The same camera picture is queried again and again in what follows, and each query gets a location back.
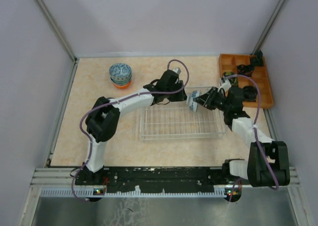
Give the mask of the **white wire dish rack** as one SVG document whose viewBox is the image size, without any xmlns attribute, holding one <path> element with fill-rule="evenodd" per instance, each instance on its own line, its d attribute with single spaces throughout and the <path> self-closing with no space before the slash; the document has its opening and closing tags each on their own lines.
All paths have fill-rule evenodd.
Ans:
<svg viewBox="0 0 318 226">
<path fill-rule="evenodd" d="M 226 131 L 222 112 L 208 110 L 192 100 L 141 109 L 140 137 L 143 140 L 220 138 Z"/>
</svg>

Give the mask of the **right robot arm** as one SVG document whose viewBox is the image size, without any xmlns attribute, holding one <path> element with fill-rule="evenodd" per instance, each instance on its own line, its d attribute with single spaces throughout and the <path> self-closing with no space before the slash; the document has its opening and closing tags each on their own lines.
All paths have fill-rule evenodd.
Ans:
<svg viewBox="0 0 318 226">
<path fill-rule="evenodd" d="M 194 102 L 209 110 L 223 112 L 224 123 L 249 147 L 247 160 L 228 159 L 223 164 L 222 179 L 234 184 L 246 179 L 253 187 L 287 186 L 290 166 L 287 145 L 266 136 L 243 110 L 243 89 L 231 87 L 227 94 L 216 87 L 197 96 Z"/>
</svg>

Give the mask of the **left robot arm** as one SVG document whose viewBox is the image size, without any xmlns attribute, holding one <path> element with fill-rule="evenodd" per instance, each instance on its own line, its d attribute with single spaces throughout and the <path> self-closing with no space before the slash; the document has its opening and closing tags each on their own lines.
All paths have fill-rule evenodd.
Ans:
<svg viewBox="0 0 318 226">
<path fill-rule="evenodd" d="M 161 78 L 144 85 L 133 94 L 120 98 L 100 97 L 93 108 L 80 120 L 79 128 L 88 137 L 87 157 L 75 174 L 85 176 L 85 183 L 98 184 L 103 180 L 104 153 L 107 142 L 115 135 L 119 119 L 143 107 L 163 102 L 182 102 L 186 100 L 184 88 L 189 82 L 189 74 L 183 82 L 179 68 L 166 70 Z"/>
</svg>

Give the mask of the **blue white patterned bowl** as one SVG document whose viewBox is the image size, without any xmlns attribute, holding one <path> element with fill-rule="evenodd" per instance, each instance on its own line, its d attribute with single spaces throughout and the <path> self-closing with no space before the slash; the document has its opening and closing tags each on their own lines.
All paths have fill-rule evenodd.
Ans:
<svg viewBox="0 0 318 226">
<path fill-rule="evenodd" d="M 200 96 L 200 91 L 199 90 L 195 90 L 193 92 L 191 92 L 188 97 L 187 97 L 187 105 L 189 107 L 189 110 L 196 113 L 197 112 L 197 107 L 198 107 L 198 103 L 194 101 L 194 99 L 198 96 Z"/>
</svg>

